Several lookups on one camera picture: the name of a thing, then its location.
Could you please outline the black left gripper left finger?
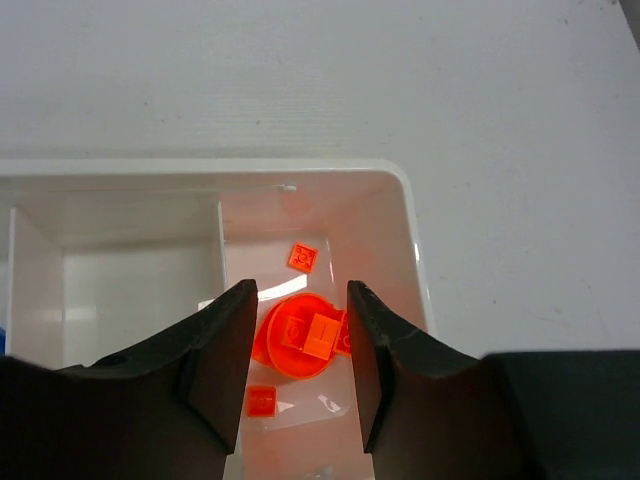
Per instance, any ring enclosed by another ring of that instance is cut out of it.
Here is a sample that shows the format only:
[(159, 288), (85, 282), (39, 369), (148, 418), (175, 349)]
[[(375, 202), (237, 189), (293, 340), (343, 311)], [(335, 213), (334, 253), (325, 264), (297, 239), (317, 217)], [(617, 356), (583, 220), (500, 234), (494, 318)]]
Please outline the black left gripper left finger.
[(234, 452), (257, 285), (96, 363), (1, 359), (5, 479), (219, 479)]

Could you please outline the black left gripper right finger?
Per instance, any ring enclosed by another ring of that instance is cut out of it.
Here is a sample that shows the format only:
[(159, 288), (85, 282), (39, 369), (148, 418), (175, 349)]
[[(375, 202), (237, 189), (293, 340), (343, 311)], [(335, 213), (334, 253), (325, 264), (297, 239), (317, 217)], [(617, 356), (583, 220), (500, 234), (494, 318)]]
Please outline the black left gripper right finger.
[(635, 479), (635, 350), (476, 359), (347, 286), (363, 447), (379, 479)]

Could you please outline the orange round dish lego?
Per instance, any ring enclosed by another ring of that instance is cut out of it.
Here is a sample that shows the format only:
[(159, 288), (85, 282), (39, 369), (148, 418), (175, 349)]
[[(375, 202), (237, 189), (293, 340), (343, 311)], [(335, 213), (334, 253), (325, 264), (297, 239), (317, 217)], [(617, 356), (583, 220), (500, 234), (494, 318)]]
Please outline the orange round dish lego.
[(338, 356), (351, 355), (347, 312), (324, 297), (302, 293), (267, 312), (251, 358), (293, 379), (313, 378)]

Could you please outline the large blue arch lego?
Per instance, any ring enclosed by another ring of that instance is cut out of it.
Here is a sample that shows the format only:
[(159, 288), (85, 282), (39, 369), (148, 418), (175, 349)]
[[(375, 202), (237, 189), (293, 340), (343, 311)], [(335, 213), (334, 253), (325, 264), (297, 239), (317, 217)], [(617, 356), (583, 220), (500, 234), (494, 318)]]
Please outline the large blue arch lego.
[(7, 353), (7, 332), (5, 328), (0, 328), (0, 355), (4, 356)]

